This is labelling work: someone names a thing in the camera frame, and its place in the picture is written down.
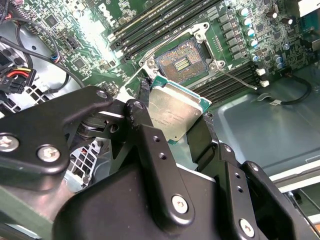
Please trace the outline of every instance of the mounting hole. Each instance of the mounting hole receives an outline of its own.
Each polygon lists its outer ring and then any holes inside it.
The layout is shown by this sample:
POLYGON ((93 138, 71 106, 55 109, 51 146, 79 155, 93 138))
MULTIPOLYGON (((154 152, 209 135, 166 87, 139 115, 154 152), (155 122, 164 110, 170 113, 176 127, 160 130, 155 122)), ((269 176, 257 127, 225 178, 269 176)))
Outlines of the mounting hole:
POLYGON ((240 186, 237 186, 236 189, 238 189, 238 191, 239 191, 240 193, 243 193, 243 192, 244 192, 243 189, 242 189, 240 186))
POLYGON ((160 139, 157 136, 153 136, 153 141, 158 143, 158 142, 160 142, 160 139))
POLYGON ((159 158, 162 159, 162 160, 166 160, 167 159, 166 155, 163 152, 159 153, 159 158))
POLYGON ((117 132, 119 130, 119 126, 117 124, 112 124, 109 128, 110 133, 114 134, 115 132, 117 132))
POLYGON ((137 108, 140 108, 140 109, 143 109, 144 107, 142 106, 142 104, 140 103, 140 102, 138 102, 138 101, 135 101, 134 103, 133 103, 133 105, 135 105, 137 108))

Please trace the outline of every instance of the chip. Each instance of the chip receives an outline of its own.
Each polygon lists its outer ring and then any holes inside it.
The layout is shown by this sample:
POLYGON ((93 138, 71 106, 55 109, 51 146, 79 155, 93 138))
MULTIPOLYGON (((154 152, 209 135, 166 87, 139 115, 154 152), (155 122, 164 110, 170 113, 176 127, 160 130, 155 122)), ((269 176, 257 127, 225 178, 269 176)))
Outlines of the chip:
POLYGON ((53 15, 49 15, 44 21, 49 25, 50 28, 58 24, 57 19, 53 15))
POLYGON ((84 63, 84 61, 82 61, 81 58, 78 58, 77 60, 75 60, 73 62, 73 64, 78 68, 78 69, 82 69, 86 64, 84 63))
POLYGON ((162 74, 178 84, 209 71, 201 47, 194 37, 182 42, 154 60, 162 74))
POLYGON ((276 32, 275 34, 273 34, 274 39, 278 39, 281 37, 281 33, 280 32, 276 32))
POLYGON ((261 24, 257 25, 255 28, 258 32, 261 32, 264 29, 264 25, 261 23, 261 24))

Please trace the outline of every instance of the black ram slot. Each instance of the black ram slot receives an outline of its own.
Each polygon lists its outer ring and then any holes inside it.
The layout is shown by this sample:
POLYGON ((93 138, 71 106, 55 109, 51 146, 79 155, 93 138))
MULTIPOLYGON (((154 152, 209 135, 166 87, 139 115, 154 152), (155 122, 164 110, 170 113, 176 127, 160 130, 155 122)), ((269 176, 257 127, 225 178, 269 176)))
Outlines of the black ram slot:
POLYGON ((197 10, 195 12, 193 12, 193 14, 190 14, 190 16, 183 18, 183 22, 178 21, 177 23, 173 24, 172 27, 168 28, 167 30, 153 36, 152 38, 150 38, 149 40, 145 41, 144 43, 140 43, 139 45, 136 46, 131 46, 131 48, 128 46, 129 52, 126 53, 125 55, 125 59, 126 60, 130 60, 132 58, 133 55, 141 52, 141 50, 143 50, 144 48, 146 48, 147 46, 149 46, 150 44, 154 43, 155 41, 163 38, 164 36, 166 36, 167 34, 170 34, 172 32, 174 32, 174 30, 179 29, 180 27, 183 27, 183 29, 188 28, 189 26, 191 26, 192 23, 189 23, 188 25, 184 26, 184 24, 190 20, 192 20, 193 18, 195 18, 196 16, 200 15, 202 12, 205 12, 207 10, 209 10, 211 7, 213 7, 214 5, 216 5, 217 3, 219 3, 221 0, 212 0, 210 1, 209 4, 205 5, 205 4, 200 4, 198 5, 196 8, 197 10))
POLYGON ((169 5, 167 8, 165 8, 163 11, 158 12, 157 14, 153 15, 150 18, 146 18, 145 21, 143 21, 140 25, 138 25, 137 27, 135 27, 134 29, 128 30, 127 32, 122 32, 121 33, 121 37, 119 39, 117 39, 115 41, 115 43, 113 43, 111 45, 111 47, 115 50, 118 47, 121 47, 124 42, 132 37, 134 34, 136 34, 137 32, 139 32, 140 30, 144 29, 145 27, 151 25, 152 23, 154 23, 155 21, 157 21, 159 18, 166 16, 167 14, 169 14, 174 8, 180 8, 181 6, 183 6, 185 3, 182 2, 181 0, 177 0, 175 2, 173 2, 171 5, 169 5))
POLYGON ((143 12, 141 12, 140 14, 135 16, 133 19, 131 19, 131 21, 126 22, 121 27, 119 27, 117 30, 115 30, 113 32, 113 34, 116 36, 123 29, 129 27, 133 22, 137 21, 139 18, 143 17, 144 15, 147 15, 150 11, 152 11, 154 8, 156 8, 159 5, 159 3, 162 2, 162 1, 163 0, 158 0, 155 3, 153 3, 153 5, 151 5, 150 7, 146 8, 143 12))
MULTIPOLYGON (((243 80, 245 83, 258 86, 259 77, 255 72, 255 68, 251 62, 238 67, 230 72, 231 75, 243 80)), ((201 97, 207 98, 212 104, 220 103, 228 98, 231 98, 248 88, 235 79, 222 75, 193 91, 199 94, 201 97)))

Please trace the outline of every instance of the red wire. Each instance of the red wire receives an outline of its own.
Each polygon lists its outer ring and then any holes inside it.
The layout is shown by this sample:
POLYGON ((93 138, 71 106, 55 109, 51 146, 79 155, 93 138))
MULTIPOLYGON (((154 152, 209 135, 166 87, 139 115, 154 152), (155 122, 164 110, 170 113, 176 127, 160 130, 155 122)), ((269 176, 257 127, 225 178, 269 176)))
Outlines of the red wire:
POLYGON ((10 72, 8 75, 7 75, 7 77, 12 77, 12 76, 14 76, 14 75, 23 75, 23 76, 25 76, 26 78, 27 77, 29 77, 29 74, 27 74, 27 73, 25 73, 24 71, 12 71, 12 72, 10 72))

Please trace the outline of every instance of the screw hole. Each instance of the screw hole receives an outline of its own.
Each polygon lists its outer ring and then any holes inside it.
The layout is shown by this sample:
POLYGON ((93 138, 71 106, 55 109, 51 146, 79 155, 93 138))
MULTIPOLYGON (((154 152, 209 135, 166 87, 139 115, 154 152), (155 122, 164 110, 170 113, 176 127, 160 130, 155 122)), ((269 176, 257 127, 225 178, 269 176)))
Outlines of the screw hole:
POLYGON ((112 124, 110 126, 110 133, 114 134, 115 132, 117 132, 119 130, 119 126, 117 124, 112 124))
POLYGON ((238 191, 239 191, 240 193, 243 193, 243 192, 244 192, 243 189, 242 189, 240 186, 237 186, 236 188, 238 189, 238 191))
POLYGON ((160 139, 157 136, 153 136, 153 140, 157 143, 160 142, 160 139))
POLYGON ((162 159, 162 160, 166 160, 167 159, 166 155, 164 153, 162 153, 162 152, 159 153, 159 158, 162 159))

